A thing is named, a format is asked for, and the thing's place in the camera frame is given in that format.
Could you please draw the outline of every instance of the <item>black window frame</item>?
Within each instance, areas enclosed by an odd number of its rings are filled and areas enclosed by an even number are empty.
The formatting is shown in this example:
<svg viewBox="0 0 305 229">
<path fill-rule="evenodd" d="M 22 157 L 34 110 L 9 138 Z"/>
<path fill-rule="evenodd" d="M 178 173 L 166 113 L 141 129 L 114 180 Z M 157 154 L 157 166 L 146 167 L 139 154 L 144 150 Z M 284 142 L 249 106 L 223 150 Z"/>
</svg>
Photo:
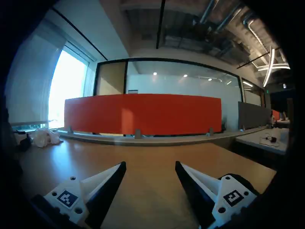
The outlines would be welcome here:
<svg viewBox="0 0 305 229">
<path fill-rule="evenodd" d="M 127 69 L 128 69 L 128 63 L 129 62 L 136 62 L 136 61 L 161 61 L 161 62 L 172 62 L 172 63 L 181 63 L 181 64 L 187 64 L 187 65 L 195 65 L 195 66 L 200 66 L 200 67 L 204 67 L 204 68 L 209 68 L 212 70 L 216 70 L 222 73 L 226 73 L 229 74 L 231 76 L 234 76 L 237 78 L 238 81 L 238 86 L 241 92 L 241 101 L 244 101 L 243 98 L 243 92 L 242 92 L 242 87 L 241 87 L 241 80 L 240 77 L 236 74 L 233 74 L 229 71 L 226 70 L 222 70 L 220 68 L 217 67 L 213 67 L 210 65 L 205 65 L 202 63 L 197 63 L 197 62 L 192 62 L 192 61 L 187 61 L 187 60 L 178 60 L 178 59 L 171 59 L 171 58 L 157 58 L 157 57 L 141 57 L 141 58 L 126 58 L 126 59 L 118 59 L 118 60 L 109 60 L 109 61 L 103 61 L 103 62 L 99 62 L 97 63 L 96 66 L 96 72 L 95 72 L 95 79 L 94 79 L 94 86 L 93 86 L 93 96 L 96 96 L 96 90 L 97 90 L 97 81 L 98 81 L 98 73 L 100 71 L 100 67 L 102 65 L 106 65 L 106 64 L 111 64 L 111 63 L 119 63 L 119 62 L 125 62 L 125 72 L 124 72 L 124 94 L 126 93 L 126 81 L 127 81 Z"/>
</svg>

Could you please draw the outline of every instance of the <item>gray partition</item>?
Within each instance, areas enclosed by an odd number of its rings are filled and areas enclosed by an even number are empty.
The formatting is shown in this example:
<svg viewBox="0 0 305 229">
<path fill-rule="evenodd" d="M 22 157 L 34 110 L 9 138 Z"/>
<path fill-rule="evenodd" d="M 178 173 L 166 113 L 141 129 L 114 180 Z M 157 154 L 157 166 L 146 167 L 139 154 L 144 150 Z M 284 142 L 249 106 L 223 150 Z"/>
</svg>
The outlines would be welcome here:
<svg viewBox="0 0 305 229">
<path fill-rule="evenodd" d="M 238 102 L 238 128 L 246 129 L 265 126 L 270 121 L 271 109 Z"/>
</svg>

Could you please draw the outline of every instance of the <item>recessed light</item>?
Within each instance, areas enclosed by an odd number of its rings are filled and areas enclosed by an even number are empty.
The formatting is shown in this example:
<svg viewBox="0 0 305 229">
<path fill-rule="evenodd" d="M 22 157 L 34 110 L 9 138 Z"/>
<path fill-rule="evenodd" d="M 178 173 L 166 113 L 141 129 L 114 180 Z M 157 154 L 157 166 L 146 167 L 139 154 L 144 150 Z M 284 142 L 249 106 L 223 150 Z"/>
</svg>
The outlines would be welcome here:
<svg viewBox="0 0 305 229">
<path fill-rule="evenodd" d="M 246 81 L 243 81 L 243 83 L 244 83 L 244 84 L 249 85 L 250 87 L 253 87 L 253 85 L 252 85 L 252 84 L 249 84 L 249 83 L 248 83 L 248 82 L 246 82 Z"/>
</svg>

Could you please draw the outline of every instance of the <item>window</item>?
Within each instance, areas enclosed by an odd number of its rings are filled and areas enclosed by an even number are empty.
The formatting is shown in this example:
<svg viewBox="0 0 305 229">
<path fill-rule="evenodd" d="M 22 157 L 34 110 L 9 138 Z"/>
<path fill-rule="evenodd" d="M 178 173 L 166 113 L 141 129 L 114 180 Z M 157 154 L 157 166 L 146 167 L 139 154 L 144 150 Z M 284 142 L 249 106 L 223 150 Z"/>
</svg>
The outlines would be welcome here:
<svg viewBox="0 0 305 229">
<path fill-rule="evenodd" d="M 244 85 L 246 103 L 265 106 L 263 89 L 244 79 L 242 79 L 242 84 Z"/>
<path fill-rule="evenodd" d="M 241 89 L 238 78 L 228 73 L 192 64 L 133 61 L 128 63 L 126 91 L 220 98 L 222 124 L 228 131 L 238 129 Z"/>
<path fill-rule="evenodd" d="M 88 62 L 64 48 L 58 59 L 52 78 L 49 96 L 49 128 L 64 127 L 64 103 L 66 99 L 83 97 Z"/>
</svg>

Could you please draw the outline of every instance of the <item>table surface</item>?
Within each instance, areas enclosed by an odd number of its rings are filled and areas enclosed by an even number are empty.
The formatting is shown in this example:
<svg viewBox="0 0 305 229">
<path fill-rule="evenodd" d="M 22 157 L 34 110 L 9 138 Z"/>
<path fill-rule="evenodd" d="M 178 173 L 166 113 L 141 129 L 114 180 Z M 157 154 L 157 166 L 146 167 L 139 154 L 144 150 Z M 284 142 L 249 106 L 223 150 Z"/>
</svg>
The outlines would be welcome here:
<svg viewBox="0 0 305 229">
<path fill-rule="evenodd" d="M 121 161 L 127 171 L 101 228 L 198 228 L 175 172 L 175 162 L 219 178 L 243 176 L 262 193 L 275 171 L 212 143 L 171 147 L 126 147 L 65 140 L 32 146 L 20 157 L 26 195 L 45 195 L 76 176 L 83 180 Z"/>
<path fill-rule="evenodd" d="M 281 133 L 285 132 L 286 138 L 281 140 Z M 288 133 L 289 129 L 287 128 L 273 128 L 265 129 L 263 131 L 258 131 L 252 134 L 247 134 L 243 136 L 236 137 L 236 141 L 257 147 L 266 151 L 284 155 L 286 153 L 287 143 L 288 143 Z M 277 140 L 275 143 L 271 143 L 269 140 L 266 140 L 262 137 L 273 136 Z"/>
</svg>

